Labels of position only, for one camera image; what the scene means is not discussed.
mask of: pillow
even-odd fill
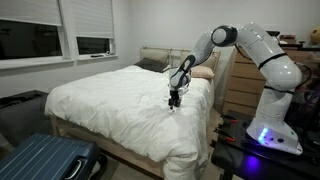
[[[191,77],[213,79],[214,73],[211,68],[206,66],[195,66],[191,68]]]
[[[134,65],[141,67],[142,69],[146,69],[153,72],[162,73],[163,70],[168,66],[166,63],[162,63],[159,61],[155,61],[153,59],[144,58],[141,61],[135,63]]]
[[[190,55],[190,51],[182,51],[181,52],[181,56],[180,56],[180,64]],[[214,66],[216,64],[216,59],[217,57],[214,55],[214,53],[212,53],[210,55],[210,57],[203,62],[202,64],[200,64],[201,66],[206,66],[208,68],[211,68],[212,71],[214,71]]]
[[[167,63],[169,57],[168,50],[140,49],[140,60],[147,58],[162,63]]]

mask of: suitcase handle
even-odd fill
[[[69,176],[69,177],[64,178],[65,180],[69,180],[69,179],[74,178],[74,176],[75,176],[75,175],[77,174],[77,172],[80,170],[81,165],[82,165],[82,161],[77,160],[76,163],[77,163],[77,164],[75,165],[75,168],[73,168],[73,172],[70,173],[70,176]]]

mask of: wooden dresser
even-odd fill
[[[305,63],[309,51],[285,50],[293,61]],[[228,78],[227,92],[223,102],[222,113],[234,110],[240,113],[255,115],[265,79],[253,61],[245,59],[239,52],[233,62]]]

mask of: window sill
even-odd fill
[[[74,62],[74,60],[63,60],[62,57],[3,60],[3,61],[0,61],[0,70],[43,66],[43,65],[53,65],[53,64],[61,64],[61,63],[70,63],[70,62]]]
[[[101,60],[101,59],[112,59],[117,58],[118,55],[102,55],[101,57],[91,57],[91,55],[80,55],[78,61],[91,61],[91,60]]]

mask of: black table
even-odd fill
[[[241,119],[252,118],[237,112],[228,114],[236,117],[241,123]],[[222,126],[221,130],[228,132],[229,126]],[[275,154],[282,153],[277,150],[270,150]],[[315,166],[304,160],[288,160],[287,165],[302,167],[297,170],[285,165],[286,163],[277,163],[268,158],[261,157],[249,151],[230,145],[224,140],[224,136],[219,135],[214,145],[211,162],[225,170],[223,179],[232,179],[233,174],[243,179],[285,179],[285,180],[309,180],[320,179],[320,166]],[[309,172],[306,166],[310,166],[312,171]]]

